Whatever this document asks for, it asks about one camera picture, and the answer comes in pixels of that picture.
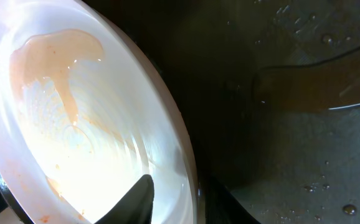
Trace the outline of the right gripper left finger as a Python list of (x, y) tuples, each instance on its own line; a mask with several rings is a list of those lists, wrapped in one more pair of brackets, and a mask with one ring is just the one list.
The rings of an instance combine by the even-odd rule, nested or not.
[(151, 224), (154, 182), (143, 175), (120, 201), (95, 224)]

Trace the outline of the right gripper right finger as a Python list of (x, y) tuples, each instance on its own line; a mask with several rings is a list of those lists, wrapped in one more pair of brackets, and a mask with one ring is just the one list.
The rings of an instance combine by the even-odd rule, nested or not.
[(199, 181), (198, 223), (260, 224), (214, 177)]

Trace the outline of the white plate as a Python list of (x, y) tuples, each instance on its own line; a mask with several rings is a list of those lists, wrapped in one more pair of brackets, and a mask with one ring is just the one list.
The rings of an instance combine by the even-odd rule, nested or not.
[(0, 186), (21, 223), (98, 223), (142, 179), (153, 223), (197, 222), (182, 116), (157, 69), (82, 1), (0, 1)]

